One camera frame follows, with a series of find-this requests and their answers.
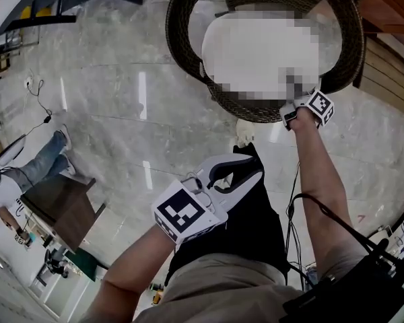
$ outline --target white sneaker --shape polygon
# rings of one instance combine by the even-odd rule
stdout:
[[[255,140],[255,125],[253,122],[239,119],[236,123],[236,136],[238,137],[238,147],[243,148]]]
[[[69,135],[69,131],[67,130],[67,126],[66,124],[64,124],[63,126],[61,126],[61,128],[59,129],[59,131],[62,132],[62,134],[65,136],[66,138],[66,146],[64,148],[65,151],[70,151],[72,149],[72,141],[70,139],[70,135]]]
[[[72,163],[70,162],[69,157],[67,157],[67,154],[62,153],[62,155],[64,155],[64,156],[66,157],[67,163],[69,164],[69,166],[67,166],[67,169],[64,169],[61,173],[62,173],[63,175],[68,174],[68,175],[70,175],[70,176],[76,175],[75,166],[72,165]]]

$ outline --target electrical outlet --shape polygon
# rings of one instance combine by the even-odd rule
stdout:
[[[24,87],[26,89],[32,89],[33,87],[33,77],[29,75],[25,80],[24,80]]]

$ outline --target person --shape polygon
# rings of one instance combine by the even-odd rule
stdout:
[[[71,175],[75,174],[75,168],[69,158],[62,153],[70,149],[69,132],[63,125],[54,132],[53,137],[34,159],[21,168],[3,170],[0,173],[0,218],[9,229],[14,229],[25,241],[28,240],[29,235],[22,230],[14,217],[18,209],[14,203],[40,181],[48,180],[65,170]]]
[[[351,225],[343,183],[313,115],[300,108],[290,126],[296,136],[302,192]],[[257,157],[252,143],[235,146],[234,152]],[[241,175],[234,172],[232,182]],[[303,205],[318,276],[340,279],[366,252],[312,201],[304,199]],[[302,292],[285,285],[289,266],[281,224],[263,180],[228,214],[226,224],[180,246],[160,304],[142,311],[135,322],[277,322],[285,316],[283,304]],[[132,321],[140,295],[174,249],[160,227],[150,228],[109,268],[81,322]]]

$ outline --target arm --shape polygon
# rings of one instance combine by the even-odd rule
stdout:
[[[309,109],[298,109],[298,117],[291,121],[290,127],[295,132],[298,146],[301,191],[314,196],[351,225],[344,185]],[[303,204],[316,263],[322,264],[333,247],[353,238],[338,223],[324,215],[311,200],[303,199]]]
[[[112,264],[88,310],[88,317],[130,322],[139,297],[148,288],[175,243],[157,225]]]
[[[17,233],[19,232],[19,236],[24,240],[29,238],[27,232],[22,231],[21,226],[16,221],[15,217],[7,210],[6,207],[0,207],[0,218],[2,222],[9,228],[13,228]]]

